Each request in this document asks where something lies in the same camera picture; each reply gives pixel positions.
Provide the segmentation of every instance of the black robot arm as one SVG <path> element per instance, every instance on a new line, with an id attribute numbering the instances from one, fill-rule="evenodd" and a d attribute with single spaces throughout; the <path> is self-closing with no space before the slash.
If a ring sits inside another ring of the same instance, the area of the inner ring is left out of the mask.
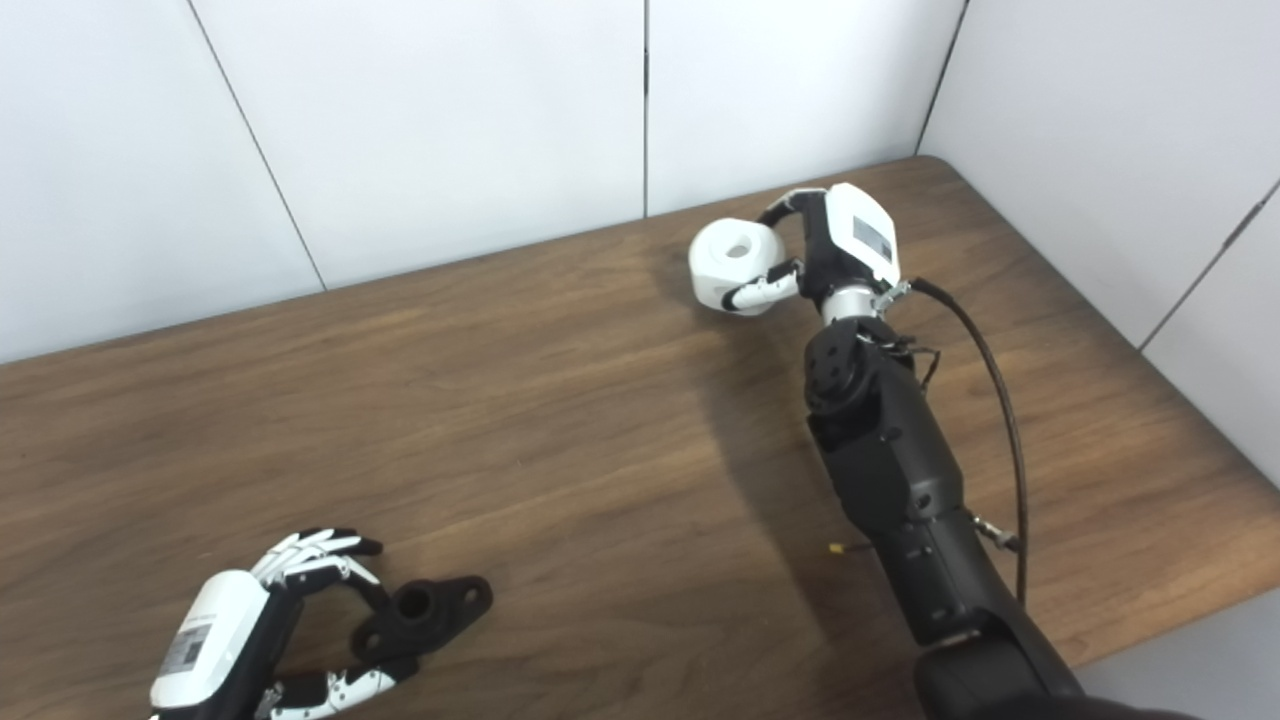
<path id="1" fill-rule="evenodd" d="M 1082 694 L 979 543 L 964 477 L 902 338 L 845 318 L 805 348 L 809 429 L 850 521 L 872 542 L 915 642 L 929 717 L 1020 696 Z"/>

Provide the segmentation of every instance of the hole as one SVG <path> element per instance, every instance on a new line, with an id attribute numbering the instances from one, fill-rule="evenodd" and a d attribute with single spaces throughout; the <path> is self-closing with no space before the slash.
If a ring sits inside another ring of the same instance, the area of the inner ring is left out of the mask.
<path id="1" fill-rule="evenodd" d="M 406 620 L 417 620 L 431 610 L 431 593 L 419 588 L 404 588 L 396 601 L 396 610 Z"/>

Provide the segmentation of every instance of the sticker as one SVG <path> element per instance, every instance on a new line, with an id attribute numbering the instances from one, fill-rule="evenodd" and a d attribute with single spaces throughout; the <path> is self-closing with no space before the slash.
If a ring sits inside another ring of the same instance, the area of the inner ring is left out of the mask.
<path id="1" fill-rule="evenodd" d="M 200 657 L 200 648 L 205 647 L 205 638 L 209 637 L 209 629 L 212 626 L 212 623 L 196 625 L 174 635 L 173 644 L 169 646 L 169 651 L 164 653 L 164 662 L 160 664 L 160 676 L 186 673 L 195 667 L 196 660 Z"/>
<path id="2" fill-rule="evenodd" d="M 878 229 L 873 225 L 864 223 L 861 218 L 854 217 L 854 237 L 860 241 L 867 247 L 876 251 L 877 255 L 893 261 L 893 249 L 890 246 L 884 236 L 881 234 Z"/>

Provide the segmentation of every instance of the white wall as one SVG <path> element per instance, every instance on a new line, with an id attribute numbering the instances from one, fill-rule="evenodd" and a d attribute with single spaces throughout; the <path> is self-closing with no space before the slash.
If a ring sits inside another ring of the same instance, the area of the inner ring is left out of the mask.
<path id="1" fill-rule="evenodd" d="M 650 0 L 649 213 L 915 151 L 963 0 Z"/>
<path id="2" fill-rule="evenodd" d="M 0 3 L 0 363 L 320 290 L 183 3 Z"/>
<path id="3" fill-rule="evenodd" d="M 1280 170 L 1280 4 L 973 0 L 922 152 L 1140 343 Z"/>
<path id="4" fill-rule="evenodd" d="M 1277 272 L 1280 200 L 1272 197 L 1161 328 L 1146 355 L 1260 470 L 1280 483 Z"/>
<path id="5" fill-rule="evenodd" d="M 328 284 L 636 219 L 644 0 L 197 0 Z"/>
<path id="6" fill-rule="evenodd" d="M 3 4 L 0 361 L 910 155 L 961 3 Z"/>

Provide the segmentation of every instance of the wooden table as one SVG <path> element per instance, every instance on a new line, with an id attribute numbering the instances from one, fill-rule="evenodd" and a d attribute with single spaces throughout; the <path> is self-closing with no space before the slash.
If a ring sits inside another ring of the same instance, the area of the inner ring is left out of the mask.
<path id="1" fill-rule="evenodd" d="M 964 181 L 918 158 L 800 184 L 837 179 L 1000 357 L 1030 607 L 1070 662 L 1280 585 L 1280 493 Z M 4 717 L 143 716 L 200 584 L 308 525 L 384 541 L 390 585 L 497 593 L 353 719 L 914 716 L 876 560 L 827 550 L 856 536 L 804 427 L 817 315 L 689 288 L 694 233 L 778 192 L 0 368 Z M 891 319 L 945 350 L 931 400 L 972 507 L 1011 527 L 963 328 L 925 299 Z M 317 597 L 287 665 L 344 664 L 365 612 Z"/>

